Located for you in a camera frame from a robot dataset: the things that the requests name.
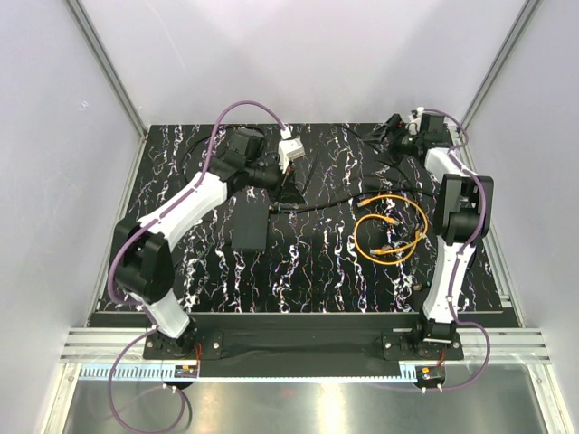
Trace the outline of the black network switch box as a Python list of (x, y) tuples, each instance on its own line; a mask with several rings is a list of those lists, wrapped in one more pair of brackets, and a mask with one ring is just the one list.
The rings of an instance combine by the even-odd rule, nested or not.
[(241, 202), (233, 211), (232, 248), (239, 252), (264, 252), (269, 230), (266, 203)]

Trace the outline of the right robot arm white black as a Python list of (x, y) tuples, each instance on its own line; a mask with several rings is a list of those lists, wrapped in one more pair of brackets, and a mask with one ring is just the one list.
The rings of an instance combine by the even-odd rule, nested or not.
[(420, 315), (406, 334), (383, 337), (387, 361), (462, 357), (458, 302), (463, 280), (478, 245), (489, 231), (494, 181), (477, 175), (456, 152), (469, 136), (452, 116), (434, 108), (417, 108), (409, 120), (393, 114), (384, 126), (388, 155), (411, 156), (440, 183), (433, 215), (437, 260)]

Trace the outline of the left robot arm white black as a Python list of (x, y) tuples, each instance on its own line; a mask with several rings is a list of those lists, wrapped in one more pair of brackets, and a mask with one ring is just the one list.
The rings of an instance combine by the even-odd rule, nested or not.
[(292, 163), (305, 155), (298, 137), (283, 129), (277, 160), (262, 164), (265, 137), (239, 128), (231, 142), (210, 145), (204, 166), (174, 197), (135, 220), (124, 218), (114, 229), (107, 291), (112, 301), (138, 305), (174, 357), (196, 349), (195, 322), (180, 307), (175, 291), (173, 250), (202, 218), (246, 187), (274, 195), (291, 190)]

